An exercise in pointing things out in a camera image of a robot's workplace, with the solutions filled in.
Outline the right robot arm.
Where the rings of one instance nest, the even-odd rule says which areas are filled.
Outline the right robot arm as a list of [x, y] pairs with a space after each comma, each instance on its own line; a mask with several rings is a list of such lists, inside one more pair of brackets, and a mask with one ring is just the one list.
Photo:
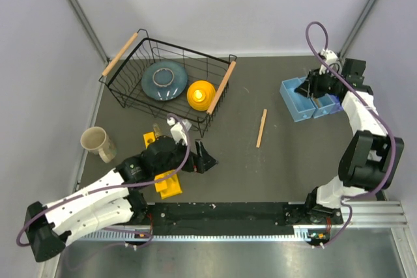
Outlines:
[[387, 189], [402, 155], [403, 140], [390, 138], [377, 119], [373, 90], [364, 84], [365, 69], [365, 61], [347, 59], [337, 75], [310, 70], [295, 89], [297, 94], [309, 98], [335, 96], [352, 129], [352, 139], [341, 157], [337, 176], [316, 187], [306, 198], [304, 215], [312, 223], [333, 217], [347, 199]]

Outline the glass test tube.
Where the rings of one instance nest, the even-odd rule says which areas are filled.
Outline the glass test tube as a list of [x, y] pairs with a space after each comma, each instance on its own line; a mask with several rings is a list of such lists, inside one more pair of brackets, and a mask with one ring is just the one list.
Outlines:
[[152, 128], [153, 128], [153, 133], [154, 133], [155, 138], [158, 138], [163, 135], [162, 130], [157, 123], [154, 123], [152, 125]]

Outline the wooden test tube clamp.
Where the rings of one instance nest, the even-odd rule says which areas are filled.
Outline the wooden test tube clamp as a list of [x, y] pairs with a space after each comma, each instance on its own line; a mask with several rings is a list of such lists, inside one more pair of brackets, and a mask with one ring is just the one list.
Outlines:
[[258, 132], [258, 136], [257, 136], [256, 148], [260, 148], [260, 146], [261, 146], [261, 140], [262, 140], [263, 131], [264, 131], [264, 128], [265, 128], [267, 112], [268, 112], [267, 109], [263, 109], [263, 113], [262, 113], [261, 121], [260, 121], [260, 126], [259, 126], [259, 132]]

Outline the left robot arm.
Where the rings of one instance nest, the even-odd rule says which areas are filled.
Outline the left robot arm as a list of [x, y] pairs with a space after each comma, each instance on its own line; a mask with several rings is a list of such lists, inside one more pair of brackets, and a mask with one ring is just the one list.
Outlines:
[[27, 207], [24, 233], [36, 262], [45, 262], [79, 238], [106, 227], [142, 223], [147, 203], [140, 192], [162, 174], [205, 173], [217, 164], [201, 140], [192, 152], [183, 141], [161, 136], [140, 154], [126, 158], [107, 174], [59, 201]]

